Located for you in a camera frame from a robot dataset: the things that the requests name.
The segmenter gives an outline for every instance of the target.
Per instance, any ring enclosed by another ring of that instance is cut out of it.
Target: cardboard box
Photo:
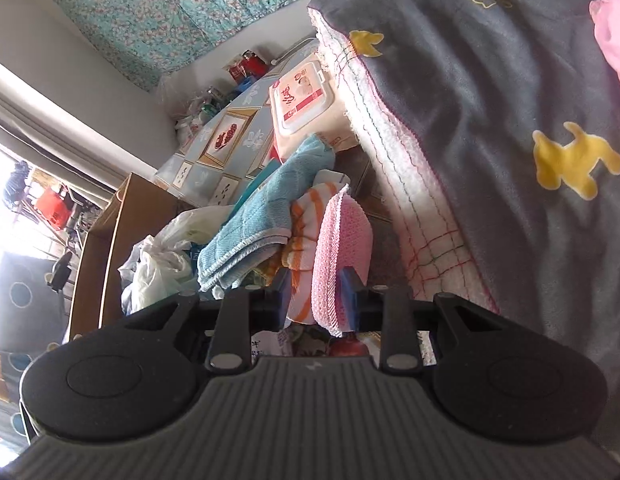
[[[193,206],[130,174],[85,239],[70,311],[70,339],[123,317],[119,267],[132,247]]]

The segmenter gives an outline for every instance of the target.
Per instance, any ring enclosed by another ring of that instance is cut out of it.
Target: white plastic bag
[[[292,341],[288,332],[257,332],[250,338],[252,346],[252,362],[260,355],[282,355],[292,357]]]
[[[233,207],[209,206],[185,211],[157,236],[147,236],[135,244],[129,259],[119,268],[122,278],[129,279],[130,273],[134,272],[132,285],[127,290],[132,305],[126,314],[177,292],[199,290],[192,263],[184,250],[192,243],[202,245],[212,240]]]

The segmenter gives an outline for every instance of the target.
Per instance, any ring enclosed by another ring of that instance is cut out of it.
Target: gray blanket
[[[418,138],[501,313],[603,370],[595,438],[620,453],[620,84],[590,1],[309,7],[376,56],[360,57]]]

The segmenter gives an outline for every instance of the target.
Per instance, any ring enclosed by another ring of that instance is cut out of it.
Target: teal floral fabric
[[[105,59],[149,90],[163,74],[295,0],[55,1]]]

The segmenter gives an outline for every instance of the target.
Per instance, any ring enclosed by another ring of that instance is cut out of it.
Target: plastic bag
[[[119,268],[122,279],[130,278],[130,295],[122,301],[125,314],[137,312],[177,292],[199,290],[190,258],[184,252],[192,243],[207,244],[221,228],[232,206],[209,206],[184,211],[157,236],[135,244],[126,263]]]
[[[174,120],[178,121],[188,115],[183,92],[180,86],[175,83],[172,74],[161,76],[152,95],[155,102]]]
[[[292,342],[288,332],[257,332],[250,338],[252,347],[252,362],[254,363],[261,355],[279,355],[292,357]]]

